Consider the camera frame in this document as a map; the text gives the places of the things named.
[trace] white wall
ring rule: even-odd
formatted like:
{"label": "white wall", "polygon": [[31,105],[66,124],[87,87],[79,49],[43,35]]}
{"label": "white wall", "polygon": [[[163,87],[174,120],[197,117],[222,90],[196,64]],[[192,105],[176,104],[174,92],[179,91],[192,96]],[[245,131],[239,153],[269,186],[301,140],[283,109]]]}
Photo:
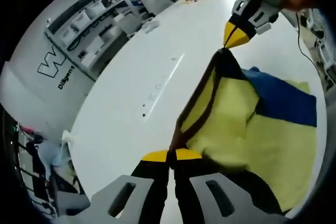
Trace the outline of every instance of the white wall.
{"label": "white wall", "polygon": [[54,0],[44,9],[0,76],[0,103],[5,110],[23,126],[43,132],[51,140],[71,129],[93,85],[44,34],[47,20],[55,19],[75,1]]}

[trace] person's arm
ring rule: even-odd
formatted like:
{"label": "person's arm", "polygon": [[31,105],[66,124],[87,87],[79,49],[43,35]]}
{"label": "person's arm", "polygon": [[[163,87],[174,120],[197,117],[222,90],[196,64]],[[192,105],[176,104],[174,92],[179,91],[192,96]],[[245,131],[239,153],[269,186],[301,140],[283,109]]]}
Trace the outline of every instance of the person's arm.
{"label": "person's arm", "polygon": [[283,0],[281,7],[296,12],[305,8],[316,8],[313,0]]}

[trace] yellow cloth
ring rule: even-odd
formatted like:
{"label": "yellow cloth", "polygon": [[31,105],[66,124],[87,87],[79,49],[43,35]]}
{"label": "yellow cloth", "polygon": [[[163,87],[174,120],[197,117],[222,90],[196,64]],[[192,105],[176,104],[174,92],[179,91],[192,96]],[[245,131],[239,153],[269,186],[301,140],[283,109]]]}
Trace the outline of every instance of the yellow cloth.
{"label": "yellow cloth", "polygon": [[[188,129],[210,100],[214,73],[182,125]],[[307,83],[288,81],[309,93]],[[259,100],[252,85],[222,78],[212,112],[188,148],[229,168],[247,168],[272,189],[282,211],[303,199],[316,151],[315,128],[254,114]]]}

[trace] white table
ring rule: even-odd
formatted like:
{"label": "white table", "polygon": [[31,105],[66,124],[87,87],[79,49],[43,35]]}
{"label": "white table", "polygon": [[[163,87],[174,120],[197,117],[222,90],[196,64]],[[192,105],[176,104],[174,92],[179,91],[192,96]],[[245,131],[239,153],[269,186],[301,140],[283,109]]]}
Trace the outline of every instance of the white table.
{"label": "white table", "polygon": [[[175,3],[155,18],[160,27],[138,32],[106,67],[71,131],[76,138],[70,147],[72,161],[89,198],[120,175],[130,175],[143,155],[168,148],[177,117],[223,46],[234,1]],[[309,54],[303,42],[301,46]],[[300,53],[296,30],[281,14],[270,31],[232,52],[242,68],[257,66],[279,78],[308,81],[317,97],[317,155],[305,202],[319,174],[327,135],[318,74]],[[161,223],[182,223],[172,174]]]}

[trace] table surface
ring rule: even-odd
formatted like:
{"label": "table surface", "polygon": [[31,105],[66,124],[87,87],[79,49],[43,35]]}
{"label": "table surface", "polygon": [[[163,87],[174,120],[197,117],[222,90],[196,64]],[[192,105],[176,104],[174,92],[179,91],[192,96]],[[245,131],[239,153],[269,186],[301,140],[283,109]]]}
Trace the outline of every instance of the table surface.
{"label": "table surface", "polygon": [[[130,175],[141,157],[165,150],[176,119],[211,57],[223,45],[235,0],[176,2],[139,31],[114,57],[86,98],[72,128],[73,165],[89,198],[120,175]],[[303,41],[301,47],[309,52]],[[326,104],[319,76],[299,51],[297,32],[280,14],[272,29],[232,52],[242,68],[258,67],[278,78],[309,82],[317,98],[317,155],[307,200],[318,177],[327,135]],[[161,223],[182,223],[170,172]]]}

